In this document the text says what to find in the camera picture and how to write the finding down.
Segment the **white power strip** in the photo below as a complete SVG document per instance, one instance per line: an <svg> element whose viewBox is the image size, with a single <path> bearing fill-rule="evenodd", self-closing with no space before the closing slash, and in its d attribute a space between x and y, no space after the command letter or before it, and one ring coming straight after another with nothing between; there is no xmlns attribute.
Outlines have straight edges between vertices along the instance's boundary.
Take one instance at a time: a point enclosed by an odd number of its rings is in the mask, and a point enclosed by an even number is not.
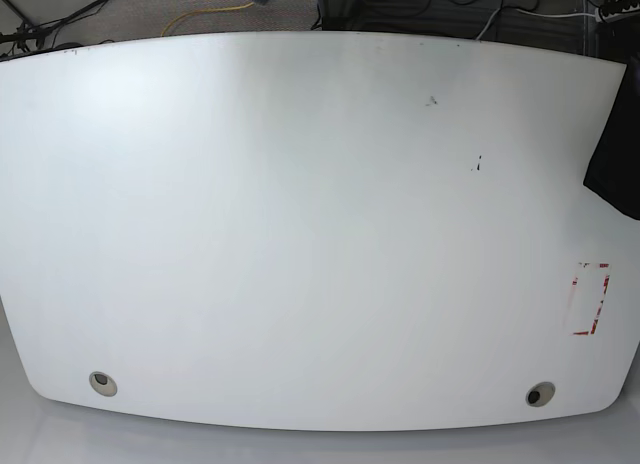
<svg viewBox="0 0 640 464"><path fill-rule="evenodd" d="M639 16L639 0L604 0L595 13L598 23L613 23Z"/></svg>

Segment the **black T-shirt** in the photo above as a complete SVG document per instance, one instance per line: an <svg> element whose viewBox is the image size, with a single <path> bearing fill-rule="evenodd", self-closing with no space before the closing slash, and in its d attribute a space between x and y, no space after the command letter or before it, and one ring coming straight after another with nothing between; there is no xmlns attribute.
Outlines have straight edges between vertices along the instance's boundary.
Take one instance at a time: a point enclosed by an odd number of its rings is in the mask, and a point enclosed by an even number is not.
<svg viewBox="0 0 640 464"><path fill-rule="evenodd" d="M639 59L629 60L583 185L623 215L639 219Z"/></svg>

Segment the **red tape rectangle marking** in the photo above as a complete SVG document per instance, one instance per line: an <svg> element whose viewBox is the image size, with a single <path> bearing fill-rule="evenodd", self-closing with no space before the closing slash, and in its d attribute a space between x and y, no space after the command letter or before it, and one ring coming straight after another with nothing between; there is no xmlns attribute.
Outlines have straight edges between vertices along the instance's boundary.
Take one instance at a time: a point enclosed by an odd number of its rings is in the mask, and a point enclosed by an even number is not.
<svg viewBox="0 0 640 464"><path fill-rule="evenodd" d="M609 263L580 262L573 278L565 328L573 336L590 336L596 331L606 298L612 266Z"/></svg>

